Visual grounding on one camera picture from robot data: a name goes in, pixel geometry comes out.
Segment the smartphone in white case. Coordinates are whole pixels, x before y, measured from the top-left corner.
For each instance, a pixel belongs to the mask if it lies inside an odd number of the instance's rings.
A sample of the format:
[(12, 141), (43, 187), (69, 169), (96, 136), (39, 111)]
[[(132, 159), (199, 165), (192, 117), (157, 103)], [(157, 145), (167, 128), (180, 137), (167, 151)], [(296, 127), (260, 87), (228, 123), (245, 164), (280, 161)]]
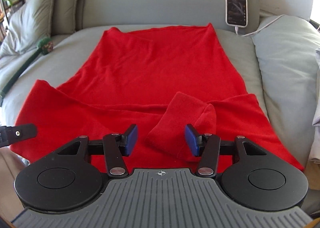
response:
[(247, 0), (225, 0), (226, 24), (245, 28), (248, 24)]

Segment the grey sofa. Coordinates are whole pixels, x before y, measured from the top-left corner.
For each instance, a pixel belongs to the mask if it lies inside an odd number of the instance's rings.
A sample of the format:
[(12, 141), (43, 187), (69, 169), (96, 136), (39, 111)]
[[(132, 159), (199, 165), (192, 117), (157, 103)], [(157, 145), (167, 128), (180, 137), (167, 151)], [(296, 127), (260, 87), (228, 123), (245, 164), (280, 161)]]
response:
[(261, 21), (241, 37), (204, 26), (101, 26), (57, 37), (4, 101), (8, 124), (37, 137), (11, 146), (31, 162), (85, 134), (136, 123), (129, 169), (190, 167), (184, 127), (223, 139), (244, 135), (298, 169), (307, 161), (316, 110), (319, 33), (304, 19)]

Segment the red sweatshirt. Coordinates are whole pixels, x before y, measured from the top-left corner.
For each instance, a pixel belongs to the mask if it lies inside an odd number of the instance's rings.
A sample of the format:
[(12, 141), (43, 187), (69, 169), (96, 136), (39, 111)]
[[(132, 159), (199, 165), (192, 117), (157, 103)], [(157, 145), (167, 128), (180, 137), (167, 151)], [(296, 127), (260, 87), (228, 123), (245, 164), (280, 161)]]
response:
[(37, 80), (16, 124), (33, 123), (32, 139), (10, 149), (35, 162), (80, 135), (99, 140), (138, 127), (128, 169), (196, 169), (184, 128), (223, 140), (243, 135), (296, 168), (255, 95), (231, 64), (212, 25), (133, 32), (106, 30), (67, 82)]

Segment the large grey front pillow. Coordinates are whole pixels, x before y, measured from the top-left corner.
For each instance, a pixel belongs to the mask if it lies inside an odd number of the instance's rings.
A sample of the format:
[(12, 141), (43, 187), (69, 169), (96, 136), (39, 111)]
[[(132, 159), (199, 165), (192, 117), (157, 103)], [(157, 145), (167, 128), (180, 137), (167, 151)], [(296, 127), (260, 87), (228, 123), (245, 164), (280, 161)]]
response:
[(1, 58), (23, 55), (38, 42), (49, 37), (55, 0), (27, 0), (9, 23), (8, 34), (1, 44)]

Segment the green massage hammer stick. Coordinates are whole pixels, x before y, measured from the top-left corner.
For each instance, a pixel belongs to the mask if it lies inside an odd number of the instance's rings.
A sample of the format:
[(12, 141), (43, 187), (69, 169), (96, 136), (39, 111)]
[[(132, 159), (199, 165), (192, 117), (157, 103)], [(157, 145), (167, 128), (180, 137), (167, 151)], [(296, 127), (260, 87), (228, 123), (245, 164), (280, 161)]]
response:
[(20, 75), (31, 65), (40, 55), (48, 55), (53, 50), (54, 44), (50, 37), (43, 38), (37, 45), (37, 50), (18, 68), (18, 70), (9, 78), (6, 85), (1, 89), (1, 106), (5, 99), (5, 96), (11, 89), (11, 87), (18, 80)]

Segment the grey back pillow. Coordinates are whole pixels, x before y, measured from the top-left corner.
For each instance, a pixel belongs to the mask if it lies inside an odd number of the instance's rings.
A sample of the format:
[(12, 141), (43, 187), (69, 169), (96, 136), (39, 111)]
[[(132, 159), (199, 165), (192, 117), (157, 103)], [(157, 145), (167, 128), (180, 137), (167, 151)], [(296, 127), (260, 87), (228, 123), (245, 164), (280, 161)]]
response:
[(52, 16), (52, 35), (70, 35), (75, 32), (75, 14), (78, 0), (55, 0)]

